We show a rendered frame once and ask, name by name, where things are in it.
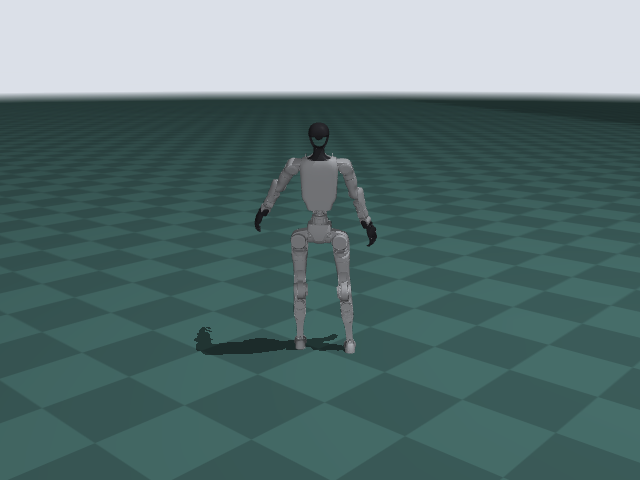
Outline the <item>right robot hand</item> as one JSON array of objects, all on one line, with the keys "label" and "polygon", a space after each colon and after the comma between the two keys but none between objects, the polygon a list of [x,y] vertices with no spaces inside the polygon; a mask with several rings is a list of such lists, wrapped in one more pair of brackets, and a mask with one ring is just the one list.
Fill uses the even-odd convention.
[{"label": "right robot hand", "polygon": [[376,228],[374,227],[374,225],[372,225],[372,221],[369,223],[369,225],[367,225],[367,223],[365,221],[361,221],[361,224],[363,226],[364,229],[367,230],[367,235],[369,238],[369,245],[367,246],[371,246],[377,238],[377,234],[376,234]]}]

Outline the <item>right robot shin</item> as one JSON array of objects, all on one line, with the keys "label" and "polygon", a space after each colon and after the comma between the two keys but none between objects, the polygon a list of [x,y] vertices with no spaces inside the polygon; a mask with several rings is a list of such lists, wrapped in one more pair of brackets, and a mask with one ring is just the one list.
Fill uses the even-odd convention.
[{"label": "right robot shin", "polygon": [[352,333],[352,324],[353,324],[353,302],[352,302],[352,292],[351,285],[348,285],[348,297],[349,300],[343,301],[340,300],[340,308],[341,308],[341,317],[345,326],[346,332],[346,342],[350,339],[353,343],[353,333]]}]

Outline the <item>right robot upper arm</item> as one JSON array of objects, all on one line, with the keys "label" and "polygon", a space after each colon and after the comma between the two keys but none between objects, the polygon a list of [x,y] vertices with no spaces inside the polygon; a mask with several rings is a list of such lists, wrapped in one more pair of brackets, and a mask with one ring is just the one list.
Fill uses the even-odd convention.
[{"label": "right robot upper arm", "polygon": [[338,171],[343,174],[345,184],[348,188],[348,195],[350,198],[357,200],[357,191],[361,187],[357,187],[357,178],[349,159],[337,158]]}]

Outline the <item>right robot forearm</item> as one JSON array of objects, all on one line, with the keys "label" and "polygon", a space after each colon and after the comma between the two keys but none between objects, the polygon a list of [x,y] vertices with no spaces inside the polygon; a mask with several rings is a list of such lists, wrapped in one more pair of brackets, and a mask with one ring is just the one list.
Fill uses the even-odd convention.
[{"label": "right robot forearm", "polygon": [[358,196],[358,199],[354,200],[353,204],[354,204],[354,207],[356,208],[356,212],[360,220],[360,224],[361,224],[361,221],[365,221],[367,225],[369,225],[369,223],[371,222],[371,218],[368,215],[368,211],[365,205],[366,202],[364,199],[364,191],[362,188],[358,189],[357,196]]}]

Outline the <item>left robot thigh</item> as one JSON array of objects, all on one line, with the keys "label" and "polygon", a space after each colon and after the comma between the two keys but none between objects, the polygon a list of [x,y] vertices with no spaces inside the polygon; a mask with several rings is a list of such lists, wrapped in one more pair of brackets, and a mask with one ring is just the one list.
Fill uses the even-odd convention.
[{"label": "left robot thigh", "polygon": [[294,269],[294,283],[297,283],[297,298],[308,296],[306,283],[306,266],[308,257],[307,227],[293,231],[291,236],[291,253]]}]

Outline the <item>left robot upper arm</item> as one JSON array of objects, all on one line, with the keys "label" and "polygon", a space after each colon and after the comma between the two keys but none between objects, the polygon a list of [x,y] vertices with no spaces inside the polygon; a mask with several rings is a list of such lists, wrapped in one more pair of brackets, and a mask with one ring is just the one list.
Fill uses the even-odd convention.
[{"label": "left robot upper arm", "polygon": [[281,171],[279,178],[274,179],[277,182],[275,192],[282,192],[286,189],[287,184],[290,182],[293,175],[298,174],[300,171],[300,164],[302,158],[290,158],[283,170]]}]

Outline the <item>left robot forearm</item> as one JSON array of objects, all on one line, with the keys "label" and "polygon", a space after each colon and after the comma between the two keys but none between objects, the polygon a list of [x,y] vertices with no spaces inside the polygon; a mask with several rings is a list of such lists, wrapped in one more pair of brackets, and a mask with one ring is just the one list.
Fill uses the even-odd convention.
[{"label": "left robot forearm", "polygon": [[280,192],[275,192],[277,187],[277,182],[276,180],[273,180],[270,186],[270,189],[268,191],[268,195],[264,200],[264,203],[261,205],[261,212],[264,209],[268,209],[269,213],[271,212],[271,209],[273,208],[276,200],[279,198],[280,196]]}]

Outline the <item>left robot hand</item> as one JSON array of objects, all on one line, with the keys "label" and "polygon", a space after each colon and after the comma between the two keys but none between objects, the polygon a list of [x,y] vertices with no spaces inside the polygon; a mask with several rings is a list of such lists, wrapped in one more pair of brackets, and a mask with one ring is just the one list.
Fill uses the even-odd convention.
[{"label": "left robot hand", "polygon": [[256,214],[256,218],[255,218],[255,227],[257,231],[261,232],[261,229],[259,228],[260,227],[259,224],[261,224],[260,222],[262,221],[263,216],[267,216],[268,213],[269,213],[268,209],[264,209],[261,212],[261,207],[259,208],[259,211]]}]

